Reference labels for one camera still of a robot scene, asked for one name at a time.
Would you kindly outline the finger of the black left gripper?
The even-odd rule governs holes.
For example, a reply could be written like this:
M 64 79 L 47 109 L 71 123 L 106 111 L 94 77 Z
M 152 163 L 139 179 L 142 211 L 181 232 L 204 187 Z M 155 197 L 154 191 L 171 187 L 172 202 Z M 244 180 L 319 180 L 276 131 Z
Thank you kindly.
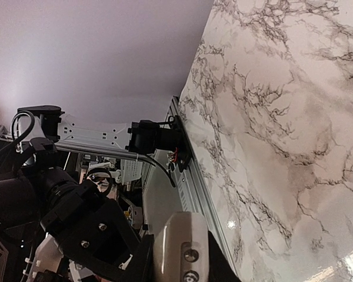
M 87 211 L 58 236 L 61 253 L 110 281 L 147 281 L 153 236 L 140 239 L 115 200 Z

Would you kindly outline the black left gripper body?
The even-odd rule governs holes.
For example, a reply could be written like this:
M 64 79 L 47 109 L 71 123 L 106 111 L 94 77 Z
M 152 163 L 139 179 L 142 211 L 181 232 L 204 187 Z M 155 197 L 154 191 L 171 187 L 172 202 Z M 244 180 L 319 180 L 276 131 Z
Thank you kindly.
M 117 201 L 90 180 L 73 185 L 42 220 L 62 253 L 79 264 L 115 264 L 128 254 L 121 224 L 128 225 Z

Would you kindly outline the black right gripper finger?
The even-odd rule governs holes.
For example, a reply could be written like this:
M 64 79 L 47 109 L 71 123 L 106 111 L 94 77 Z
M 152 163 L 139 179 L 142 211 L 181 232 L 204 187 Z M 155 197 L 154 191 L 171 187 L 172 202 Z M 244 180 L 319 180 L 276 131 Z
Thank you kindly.
M 208 232 L 209 244 L 209 282 L 240 282 L 238 276 L 230 267 L 215 237 Z

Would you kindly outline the grey white remote control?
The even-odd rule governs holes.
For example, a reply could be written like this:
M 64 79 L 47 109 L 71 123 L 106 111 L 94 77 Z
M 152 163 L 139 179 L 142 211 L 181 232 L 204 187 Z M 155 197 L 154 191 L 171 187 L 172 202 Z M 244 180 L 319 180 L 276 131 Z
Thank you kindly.
M 155 281 L 208 281 L 208 226 L 203 215 L 174 213 L 153 246 Z

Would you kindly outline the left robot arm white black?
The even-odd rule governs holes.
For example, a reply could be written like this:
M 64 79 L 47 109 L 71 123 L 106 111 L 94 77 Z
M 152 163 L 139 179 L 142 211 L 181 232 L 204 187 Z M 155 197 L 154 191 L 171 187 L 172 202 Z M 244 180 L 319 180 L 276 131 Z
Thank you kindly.
M 84 126 L 57 106 L 18 110 L 20 135 L 0 148 L 0 242 L 10 257 L 35 251 L 48 234 L 66 258 L 111 281 L 150 281 L 152 237 L 141 239 L 118 202 L 58 165 L 58 146 L 123 148 L 127 125 Z

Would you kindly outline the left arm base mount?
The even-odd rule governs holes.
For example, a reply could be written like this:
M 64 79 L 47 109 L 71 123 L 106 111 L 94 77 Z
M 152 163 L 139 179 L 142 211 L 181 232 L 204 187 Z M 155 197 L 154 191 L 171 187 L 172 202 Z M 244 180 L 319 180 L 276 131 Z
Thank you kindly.
M 132 122 L 128 133 L 130 139 L 125 146 L 127 151 L 139 155 L 153 154 L 156 150 L 169 151 L 179 171 L 187 169 L 192 159 L 192 149 L 180 116 L 170 116 L 165 122 Z

